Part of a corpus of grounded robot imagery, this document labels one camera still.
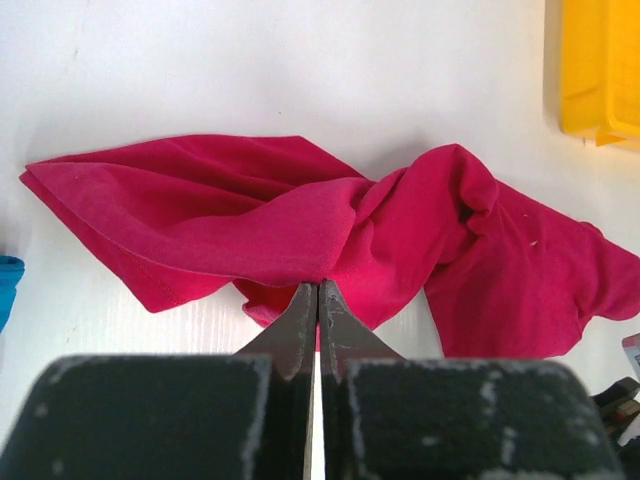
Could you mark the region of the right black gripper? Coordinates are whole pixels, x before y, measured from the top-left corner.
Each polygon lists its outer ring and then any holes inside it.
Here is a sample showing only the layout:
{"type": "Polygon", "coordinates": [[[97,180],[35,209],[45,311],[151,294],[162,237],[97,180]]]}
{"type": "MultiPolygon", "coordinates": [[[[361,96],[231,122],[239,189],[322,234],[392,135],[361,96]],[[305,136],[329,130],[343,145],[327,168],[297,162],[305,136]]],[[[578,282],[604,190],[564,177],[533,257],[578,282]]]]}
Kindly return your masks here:
{"type": "Polygon", "coordinates": [[[639,382],[624,377],[591,397],[620,458],[639,457],[639,382]]]}

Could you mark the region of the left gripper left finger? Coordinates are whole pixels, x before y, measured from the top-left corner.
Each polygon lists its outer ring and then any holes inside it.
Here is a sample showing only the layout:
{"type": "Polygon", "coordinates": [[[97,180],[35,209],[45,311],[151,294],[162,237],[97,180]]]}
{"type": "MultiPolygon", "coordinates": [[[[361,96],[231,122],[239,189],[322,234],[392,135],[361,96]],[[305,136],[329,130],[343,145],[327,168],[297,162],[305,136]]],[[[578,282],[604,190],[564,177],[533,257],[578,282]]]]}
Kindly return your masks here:
{"type": "Polygon", "coordinates": [[[232,355],[51,363],[1,455],[5,479],[305,479],[318,289],[232,355]]]}

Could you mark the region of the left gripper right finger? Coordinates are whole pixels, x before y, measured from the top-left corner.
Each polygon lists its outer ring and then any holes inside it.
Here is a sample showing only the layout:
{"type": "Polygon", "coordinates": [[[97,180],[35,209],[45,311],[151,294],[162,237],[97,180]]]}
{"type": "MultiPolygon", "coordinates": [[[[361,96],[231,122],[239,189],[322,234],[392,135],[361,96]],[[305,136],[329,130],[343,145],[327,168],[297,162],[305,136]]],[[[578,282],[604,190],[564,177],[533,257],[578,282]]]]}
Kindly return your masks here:
{"type": "Polygon", "coordinates": [[[410,360],[318,289],[329,479],[620,479],[580,381],[554,361],[410,360]]]}

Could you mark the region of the red polo shirt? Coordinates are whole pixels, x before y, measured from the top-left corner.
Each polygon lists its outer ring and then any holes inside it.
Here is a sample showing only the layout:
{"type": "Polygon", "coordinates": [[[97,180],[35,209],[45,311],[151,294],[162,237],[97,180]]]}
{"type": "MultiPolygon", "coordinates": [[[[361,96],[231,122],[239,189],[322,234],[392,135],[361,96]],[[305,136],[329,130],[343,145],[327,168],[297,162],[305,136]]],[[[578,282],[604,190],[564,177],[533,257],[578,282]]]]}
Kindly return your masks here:
{"type": "Polygon", "coordinates": [[[150,312],[226,285],[271,324],[337,283],[377,328],[424,293],[448,357],[567,353],[639,312],[639,259],[457,144],[372,181],[308,140],[192,135],[29,164],[29,188],[150,312]]]}

